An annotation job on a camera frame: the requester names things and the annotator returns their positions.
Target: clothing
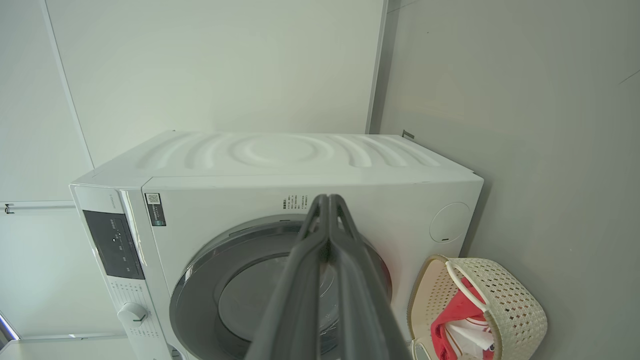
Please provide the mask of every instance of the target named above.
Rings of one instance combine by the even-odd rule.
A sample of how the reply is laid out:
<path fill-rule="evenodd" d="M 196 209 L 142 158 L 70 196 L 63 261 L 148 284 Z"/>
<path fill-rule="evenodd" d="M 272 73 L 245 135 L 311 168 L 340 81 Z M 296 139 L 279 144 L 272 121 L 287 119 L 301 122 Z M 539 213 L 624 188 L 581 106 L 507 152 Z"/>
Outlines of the clothing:
<path fill-rule="evenodd" d="M 467 279 L 462 283 L 484 303 Z M 493 359 L 493 335 L 483 312 L 460 290 L 431 324 L 431 340 L 440 360 L 457 360 L 462 354 Z"/>

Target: white cloth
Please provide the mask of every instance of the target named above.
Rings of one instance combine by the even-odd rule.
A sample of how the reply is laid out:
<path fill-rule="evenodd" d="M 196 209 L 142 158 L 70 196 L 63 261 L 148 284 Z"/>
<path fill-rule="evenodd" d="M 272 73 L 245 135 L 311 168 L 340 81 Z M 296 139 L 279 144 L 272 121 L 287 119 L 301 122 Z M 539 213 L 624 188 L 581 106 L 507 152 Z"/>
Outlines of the white cloth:
<path fill-rule="evenodd" d="M 451 344 L 456 356 L 469 354 L 483 358 L 483 350 L 489 350 L 493 345 L 493 335 L 486 321 L 466 318 L 445 324 L 447 340 Z"/>

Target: label sticker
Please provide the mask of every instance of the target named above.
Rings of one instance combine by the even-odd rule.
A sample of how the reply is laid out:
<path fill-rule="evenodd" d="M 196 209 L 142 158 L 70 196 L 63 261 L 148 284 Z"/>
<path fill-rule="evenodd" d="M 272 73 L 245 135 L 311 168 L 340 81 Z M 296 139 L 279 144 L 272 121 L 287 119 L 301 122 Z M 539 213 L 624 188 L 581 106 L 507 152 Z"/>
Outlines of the label sticker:
<path fill-rule="evenodd" d="M 308 207 L 308 195 L 289 195 L 282 200 L 283 209 L 307 209 Z"/>
<path fill-rule="evenodd" d="M 151 218 L 151 226 L 166 226 L 160 194 L 145 193 L 145 197 L 147 198 L 147 208 L 149 210 L 149 217 Z"/>

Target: wall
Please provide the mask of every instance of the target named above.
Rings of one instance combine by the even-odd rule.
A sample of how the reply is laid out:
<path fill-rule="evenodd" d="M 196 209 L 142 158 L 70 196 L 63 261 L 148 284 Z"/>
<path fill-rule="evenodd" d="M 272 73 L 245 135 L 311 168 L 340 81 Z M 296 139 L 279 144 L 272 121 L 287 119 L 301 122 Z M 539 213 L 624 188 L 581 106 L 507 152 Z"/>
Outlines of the wall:
<path fill-rule="evenodd" d="M 381 133 L 485 178 L 464 254 L 548 314 L 535 359 L 632 359 L 640 299 L 640 3 L 418 0 L 397 10 Z"/>
<path fill-rule="evenodd" d="M 64 206 L 93 169 L 48 30 L 41 2 L 0 2 L 3 210 Z M 43 211 L 0 215 L 0 312 L 21 337 L 124 333 L 77 211 Z"/>
<path fill-rule="evenodd" d="M 93 167 L 37 0 L 0 3 L 0 49 L 0 200 L 72 200 Z"/>
<path fill-rule="evenodd" d="M 167 129 L 365 131 L 384 0 L 47 4 L 96 165 Z"/>

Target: door glass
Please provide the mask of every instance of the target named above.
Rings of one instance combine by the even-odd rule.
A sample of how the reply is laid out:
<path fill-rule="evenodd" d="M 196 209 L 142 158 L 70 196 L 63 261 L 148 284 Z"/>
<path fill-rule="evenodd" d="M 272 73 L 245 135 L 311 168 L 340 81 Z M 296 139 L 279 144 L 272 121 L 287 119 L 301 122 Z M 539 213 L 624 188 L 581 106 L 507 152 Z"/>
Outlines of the door glass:
<path fill-rule="evenodd" d="M 287 264 L 287 256 L 257 263 L 236 275 L 222 291 L 218 311 L 225 326 L 235 335 L 253 341 L 269 300 Z M 319 330 L 338 320 L 336 271 L 322 266 L 320 275 Z"/>

